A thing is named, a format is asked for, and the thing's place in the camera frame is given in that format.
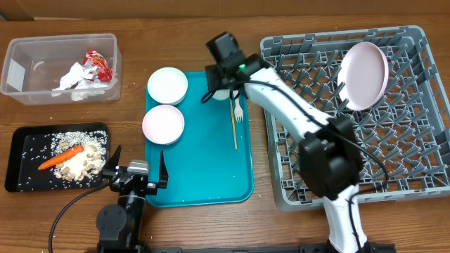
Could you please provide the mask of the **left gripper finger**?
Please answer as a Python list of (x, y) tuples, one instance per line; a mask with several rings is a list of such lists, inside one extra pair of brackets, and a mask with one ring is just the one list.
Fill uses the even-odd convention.
[(158, 179), (157, 187), (166, 189), (168, 179), (169, 179), (169, 175), (168, 175), (166, 164), (165, 164), (164, 151), (162, 150), (160, 152), (159, 179)]
[(121, 150), (122, 150), (122, 146), (118, 145), (118, 147), (116, 148), (116, 150), (113, 153), (113, 155), (105, 163), (105, 170), (106, 171), (113, 171), (113, 170), (115, 170), (115, 167), (119, 164)]

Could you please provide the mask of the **white paper cup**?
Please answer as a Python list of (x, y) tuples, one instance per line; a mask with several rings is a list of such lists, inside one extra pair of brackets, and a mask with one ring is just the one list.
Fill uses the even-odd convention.
[(230, 91), (228, 89), (217, 90), (213, 94), (215, 100), (228, 100)]

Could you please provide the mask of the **orange carrot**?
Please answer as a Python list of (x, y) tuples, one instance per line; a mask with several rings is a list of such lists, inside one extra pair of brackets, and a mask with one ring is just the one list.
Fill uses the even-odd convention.
[(63, 153), (56, 155), (55, 157), (52, 157), (51, 159), (43, 162), (41, 165), (38, 166), (38, 170), (45, 170), (50, 167), (56, 166), (57, 164), (64, 163), (83, 151), (84, 148), (82, 145), (76, 145), (72, 148), (67, 149)]

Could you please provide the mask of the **white plastic fork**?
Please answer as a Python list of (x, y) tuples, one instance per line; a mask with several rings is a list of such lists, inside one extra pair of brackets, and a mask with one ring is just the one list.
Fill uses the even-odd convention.
[(240, 106), (239, 98), (235, 98), (234, 102), (235, 102), (234, 115), (235, 115), (236, 121), (242, 122), (243, 121), (243, 109)]

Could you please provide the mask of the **pink bowl with peanuts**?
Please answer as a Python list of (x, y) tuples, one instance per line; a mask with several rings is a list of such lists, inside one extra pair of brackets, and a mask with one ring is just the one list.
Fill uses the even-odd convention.
[(145, 114), (142, 121), (144, 136), (158, 145), (170, 145), (178, 141), (184, 127), (183, 114), (172, 105), (155, 106)]

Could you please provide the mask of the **white bowl with rice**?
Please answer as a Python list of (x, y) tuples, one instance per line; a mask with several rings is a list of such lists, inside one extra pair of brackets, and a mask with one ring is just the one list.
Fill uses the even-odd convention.
[(160, 104), (178, 105), (188, 90), (186, 75), (175, 67), (163, 67), (149, 77), (147, 92)]

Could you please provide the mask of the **wooden chopstick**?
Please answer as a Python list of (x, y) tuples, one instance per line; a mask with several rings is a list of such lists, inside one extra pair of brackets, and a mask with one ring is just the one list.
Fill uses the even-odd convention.
[(234, 110), (233, 110), (233, 101), (231, 98), (229, 99), (229, 105), (230, 105), (230, 111), (231, 111), (231, 126), (232, 126), (232, 131), (233, 131), (234, 148), (235, 148), (235, 150), (237, 150), (238, 142), (237, 142), (237, 136), (236, 136), (236, 123), (235, 123), (235, 116), (234, 116)]

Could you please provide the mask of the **white tissue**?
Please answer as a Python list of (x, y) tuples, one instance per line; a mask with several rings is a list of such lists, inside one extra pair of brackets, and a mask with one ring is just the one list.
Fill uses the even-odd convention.
[(103, 88), (108, 87), (108, 83), (98, 78), (99, 70), (98, 66), (87, 65), (85, 67), (80, 63), (75, 63), (70, 71), (61, 77), (59, 87), (53, 90), (86, 89), (86, 91), (72, 92), (71, 99), (73, 101), (84, 100), (89, 96), (102, 95), (105, 93)]

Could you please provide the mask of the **red snack wrapper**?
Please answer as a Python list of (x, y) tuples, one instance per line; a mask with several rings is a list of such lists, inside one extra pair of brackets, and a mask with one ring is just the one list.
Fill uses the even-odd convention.
[(97, 51), (89, 49), (82, 64), (84, 70), (88, 71), (87, 79), (91, 81), (110, 82), (113, 71), (106, 59)]

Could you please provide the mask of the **pink round plate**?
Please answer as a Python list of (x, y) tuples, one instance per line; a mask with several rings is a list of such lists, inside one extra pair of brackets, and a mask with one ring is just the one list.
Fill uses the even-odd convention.
[(386, 55), (373, 43), (361, 42), (345, 54), (337, 76), (337, 83), (344, 83), (339, 92), (341, 101), (353, 111), (370, 108), (384, 94), (389, 78)]

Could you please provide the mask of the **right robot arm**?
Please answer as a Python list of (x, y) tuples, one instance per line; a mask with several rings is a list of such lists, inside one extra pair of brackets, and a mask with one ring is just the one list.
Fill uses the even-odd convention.
[(357, 195), (362, 159), (352, 125), (310, 105), (259, 55), (245, 56), (235, 37), (223, 32), (206, 43), (216, 63), (206, 66), (206, 103), (218, 91), (244, 95), (280, 122), (298, 148), (299, 169), (309, 190), (320, 197), (336, 252), (363, 252), (368, 239)]

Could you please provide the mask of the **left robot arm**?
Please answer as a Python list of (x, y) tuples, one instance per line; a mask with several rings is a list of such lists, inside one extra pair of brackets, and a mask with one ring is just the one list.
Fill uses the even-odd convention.
[(97, 251), (150, 252), (150, 247), (139, 240), (139, 235), (146, 197), (167, 187), (169, 175), (164, 153), (160, 153), (159, 179), (152, 182), (148, 180), (147, 161), (132, 160), (127, 166), (119, 165), (121, 149), (120, 146), (116, 149), (101, 170), (101, 176), (108, 180), (108, 187), (119, 193), (119, 197), (117, 203), (105, 206), (97, 215)]

